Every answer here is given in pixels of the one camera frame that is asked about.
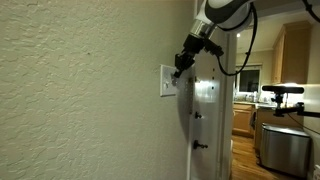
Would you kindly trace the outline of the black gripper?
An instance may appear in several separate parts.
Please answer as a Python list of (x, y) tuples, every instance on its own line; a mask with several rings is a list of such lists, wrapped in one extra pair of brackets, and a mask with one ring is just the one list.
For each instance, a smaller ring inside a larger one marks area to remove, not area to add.
[(180, 54), (175, 55), (176, 72), (174, 76), (179, 78), (183, 71), (189, 69), (194, 63), (194, 57), (201, 50), (217, 55), (218, 57), (224, 54), (222, 48), (213, 43), (207, 38), (198, 38), (193, 35), (188, 35), (183, 44), (184, 49)]

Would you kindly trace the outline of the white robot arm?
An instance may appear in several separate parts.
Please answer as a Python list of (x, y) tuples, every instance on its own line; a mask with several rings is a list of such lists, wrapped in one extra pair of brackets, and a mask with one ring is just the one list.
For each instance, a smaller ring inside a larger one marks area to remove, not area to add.
[[(220, 28), (224, 32), (238, 33), (244, 30), (251, 21), (254, 21), (254, 29), (245, 62), (240, 70), (228, 73), (223, 69), (220, 61), (224, 52), (220, 46), (210, 40), (210, 36), (216, 28)], [(195, 63), (195, 55), (201, 50), (209, 52), (217, 58), (219, 68), (224, 75), (235, 76), (239, 74), (249, 60), (257, 26), (258, 17), (254, 0), (204, 0), (183, 44), (182, 52), (175, 55), (176, 72), (174, 76), (179, 78), (183, 71), (189, 69)]]

